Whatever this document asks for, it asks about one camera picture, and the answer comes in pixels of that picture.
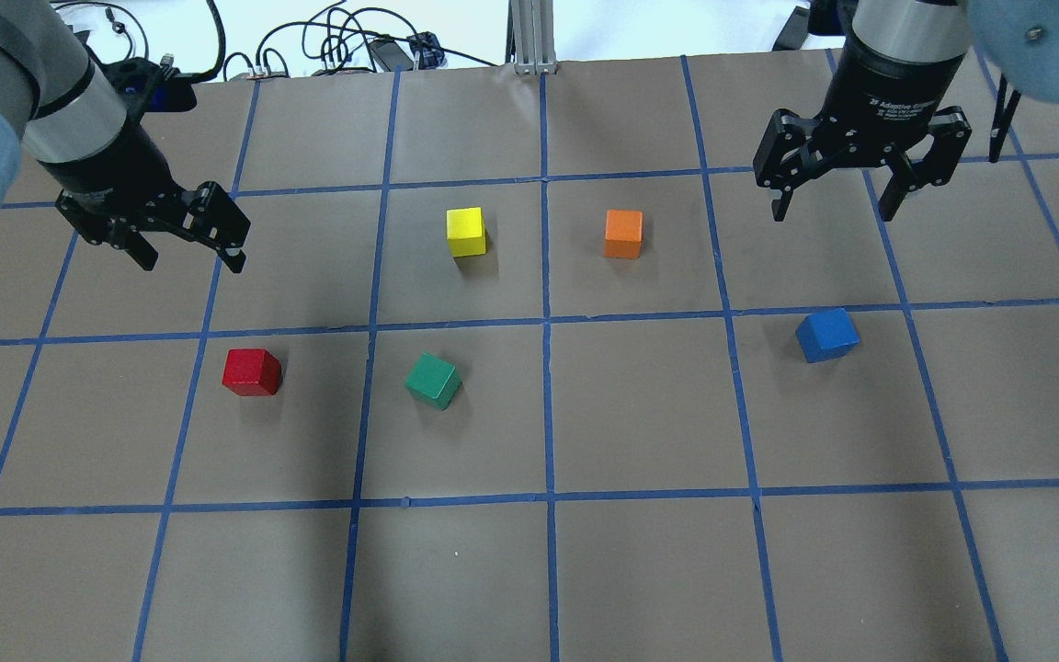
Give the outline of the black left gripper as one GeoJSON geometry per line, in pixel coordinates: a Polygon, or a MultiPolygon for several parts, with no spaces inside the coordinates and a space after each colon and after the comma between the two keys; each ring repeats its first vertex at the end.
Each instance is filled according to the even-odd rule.
{"type": "Polygon", "coordinates": [[[144,232],[168,232],[217,253],[228,271],[240,275],[251,221],[215,181],[186,191],[174,180],[165,156],[139,122],[126,119],[116,137],[97,154],[74,162],[39,159],[62,186],[56,205],[92,245],[126,253],[152,271],[159,253],[144,232]]]}

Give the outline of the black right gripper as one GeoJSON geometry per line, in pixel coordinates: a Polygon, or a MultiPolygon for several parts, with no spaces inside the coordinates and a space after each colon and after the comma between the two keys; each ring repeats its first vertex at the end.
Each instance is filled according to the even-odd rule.
{"type": "Polygon", "coordinates": [[[849,37],[815,119],[785,108],[770,114],[754,154],[754,181],[772,196],[773,221],[785,219],[795,189],[837,167],[874,168],[885,160],[891,176],[878,201],[884,222],[908,194],[949,184],[972,135],[959,106],[934,117],[952,79],[953,59],[904,62],[849,37]],[[928,150],[912,159],[904,150],[925,135],[928,150]]]}

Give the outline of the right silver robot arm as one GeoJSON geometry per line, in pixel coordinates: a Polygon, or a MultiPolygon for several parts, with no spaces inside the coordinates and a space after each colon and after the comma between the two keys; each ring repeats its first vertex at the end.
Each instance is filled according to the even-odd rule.
{"type": "Polygon", "coordinates": [[[774,221],[798,186],[833,169],[890,169],[884,222],[909,194],[949,184],[974,129],[943,100],[972,47],[1000,72],[991,162],[1021,100],[1059,104],[1059,1],[812,1],[791,32],[845,43],[815,117],[774,110],[754,154],[774,221]]]}

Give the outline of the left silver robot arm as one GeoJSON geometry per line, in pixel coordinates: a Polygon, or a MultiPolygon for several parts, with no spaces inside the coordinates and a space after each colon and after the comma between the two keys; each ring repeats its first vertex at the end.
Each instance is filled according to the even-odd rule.
{"type": "Polygon", "coordinates": [[[134,56],[101,62],[46,1],[0,1],[0,209],[32,155],[60,185],[55,209],[92,245],[109,245],[150,271],[147,235],[205,246],[243,271],[251,222],[230,193],[207,181],[182,187],[142,126],[148,112],[185,112],[207,72],[134,56]]]}

